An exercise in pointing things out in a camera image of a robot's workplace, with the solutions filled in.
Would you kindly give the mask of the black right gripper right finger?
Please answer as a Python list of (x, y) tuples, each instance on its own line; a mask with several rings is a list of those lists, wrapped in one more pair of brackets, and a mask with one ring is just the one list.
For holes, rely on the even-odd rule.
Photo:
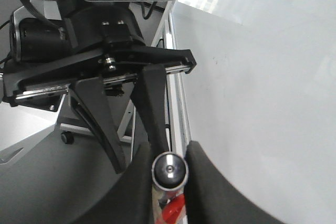
[(188, 223), (282, 223), (239, 192), (199, 142), (188, 144), (185, 160), (189, 168), (184, 187)]

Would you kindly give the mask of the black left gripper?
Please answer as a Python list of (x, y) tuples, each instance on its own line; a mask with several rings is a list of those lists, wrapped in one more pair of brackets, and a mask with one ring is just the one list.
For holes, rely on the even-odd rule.
[(3, 101), (46, 109), (69, 88), (72, 111), (117, 174), (125, 171), (125, 156), (105, 89), (134, 80), (148, 65), (163, 66), (166, 73), (189, 73), (196, 66), (190, 50), (146, 46), (134, 14), (123, 6), (94, 6), (47, 24), (32, 17), (11, 19), (10, 26)]

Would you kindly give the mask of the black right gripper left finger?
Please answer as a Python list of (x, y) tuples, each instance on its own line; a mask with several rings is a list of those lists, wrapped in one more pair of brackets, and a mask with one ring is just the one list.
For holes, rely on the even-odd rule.
[(116, 184), (73, 223), (148, 223), (152, 204), (151, 168), (151, 146), (143, 142)]

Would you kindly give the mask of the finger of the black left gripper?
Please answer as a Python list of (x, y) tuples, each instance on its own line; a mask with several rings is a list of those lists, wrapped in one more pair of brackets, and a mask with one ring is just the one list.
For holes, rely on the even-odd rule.
[(163, 65), (145, 66), (131, 93), (154, 153), (169, 151), (165, 128), (166, 70)]

